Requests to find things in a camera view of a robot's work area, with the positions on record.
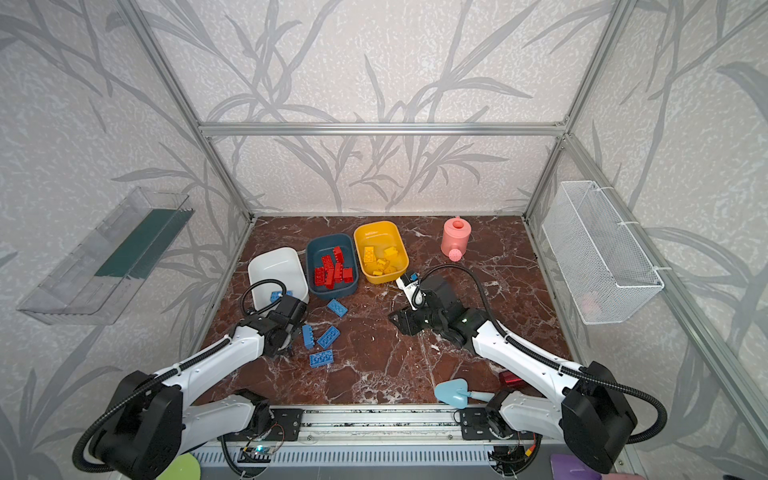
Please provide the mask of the blue lego brick diagonal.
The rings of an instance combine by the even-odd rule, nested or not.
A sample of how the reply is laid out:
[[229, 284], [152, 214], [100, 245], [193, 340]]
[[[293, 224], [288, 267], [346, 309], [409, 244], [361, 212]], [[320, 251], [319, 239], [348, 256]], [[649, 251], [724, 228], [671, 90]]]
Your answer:
[[327, 350], [340, 337], [340, 331], [335, 326], [330, 326], [318, 339], [317, 344]]

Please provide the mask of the red lego brick bottom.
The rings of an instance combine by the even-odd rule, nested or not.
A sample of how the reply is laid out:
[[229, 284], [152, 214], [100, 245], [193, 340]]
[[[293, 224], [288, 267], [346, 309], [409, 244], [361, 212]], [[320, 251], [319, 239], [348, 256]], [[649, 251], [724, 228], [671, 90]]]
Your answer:
[[333, 290], [335, 288], [335, 274], [331, 271], [329, 271], [326, 275], [324, 286], [328, 290]]

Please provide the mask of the yellow lego square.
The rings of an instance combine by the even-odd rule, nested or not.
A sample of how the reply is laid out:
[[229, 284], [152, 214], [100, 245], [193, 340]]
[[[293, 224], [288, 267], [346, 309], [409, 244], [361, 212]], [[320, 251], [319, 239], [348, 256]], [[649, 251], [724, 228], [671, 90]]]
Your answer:
[[384, 255], [387, 259], [395, 259], [399, 256], [399, 250], [394, 246], [388, 247], [384, 250]]

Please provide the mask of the red lego brick top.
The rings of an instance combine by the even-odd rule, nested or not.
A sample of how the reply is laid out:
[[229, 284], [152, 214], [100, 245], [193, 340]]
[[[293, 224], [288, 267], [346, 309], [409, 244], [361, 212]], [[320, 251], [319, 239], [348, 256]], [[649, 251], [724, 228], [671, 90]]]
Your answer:
[[327, 270], [327, 273], [329, 271], [334, 273], [335, 263], [330, 255], [325, 255], [322, 257], [322, 265]]

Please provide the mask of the yellow curved lego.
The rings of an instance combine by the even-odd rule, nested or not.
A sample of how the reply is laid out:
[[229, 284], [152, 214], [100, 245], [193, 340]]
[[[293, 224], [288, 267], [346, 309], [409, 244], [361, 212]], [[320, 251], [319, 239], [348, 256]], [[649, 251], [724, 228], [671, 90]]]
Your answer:
[[365, 265], [377, 262], [375, 249], [373, 246], [365, 246], [363, 250], [363, 263]]

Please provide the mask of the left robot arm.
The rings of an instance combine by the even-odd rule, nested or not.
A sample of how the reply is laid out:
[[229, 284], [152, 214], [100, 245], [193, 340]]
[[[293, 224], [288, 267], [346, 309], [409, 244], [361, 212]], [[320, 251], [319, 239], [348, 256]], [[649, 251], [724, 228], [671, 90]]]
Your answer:
[[262, 395], [241, 389], [213, 403], [196, 401], [240, 367], [283, 353], [300, 334], [307, 307], [282, 292], [265, 307], [243, 308], [233, 332], [197, 354], [152, 374], [124, 377], [105, 412], [76, 442], [75, 468], [155, 479], [178, 456], [215, 438], [269, 433], [275, 420]]

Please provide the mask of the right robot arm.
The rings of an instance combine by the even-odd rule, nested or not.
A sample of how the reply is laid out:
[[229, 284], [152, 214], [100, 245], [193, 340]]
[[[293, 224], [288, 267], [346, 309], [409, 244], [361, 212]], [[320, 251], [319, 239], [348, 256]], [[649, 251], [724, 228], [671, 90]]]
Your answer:
[[405, 273], [397, 279], [408, 304], [391, 312], [390, 322], [409, 336], [431, 329], [453, 345], [504, 367], [537, 393], [530, 396], [509, 388], [477, 392], [466, 380], [454, 379], [435, 386], [438, 401], [464, 409], [470, 400], [478, 400], [498, 438], [530, 432], [562, 441], [583, 464], [602, 474], [610, 472], [626, 445], [663, 431], [668, 413], [660, 400], [618, 383], [598, 362], [583, 366], [562, 359], [513, 333], [493, 314], [480, 281], [475, 285], [483, 306], [465, 306], [440, 276], [442, 269]]

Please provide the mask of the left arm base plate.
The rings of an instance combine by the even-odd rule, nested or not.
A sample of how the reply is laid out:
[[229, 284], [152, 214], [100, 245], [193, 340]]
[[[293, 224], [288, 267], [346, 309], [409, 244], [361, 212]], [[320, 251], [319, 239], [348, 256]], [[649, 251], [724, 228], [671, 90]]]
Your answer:
[[301, 408], [274, 408], [270, 410], [272, 422], [264, 441], [296, 442], [302, 425], [304, 410]]

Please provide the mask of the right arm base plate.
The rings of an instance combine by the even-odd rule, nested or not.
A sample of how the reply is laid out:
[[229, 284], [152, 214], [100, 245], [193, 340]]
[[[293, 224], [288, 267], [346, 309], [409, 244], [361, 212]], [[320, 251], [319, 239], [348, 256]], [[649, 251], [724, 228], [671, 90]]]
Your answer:
[[457, 411], [457, 423], [465, 441], [503, 440], [491, 427], [489, 413], [484, 407], [468, 407]]

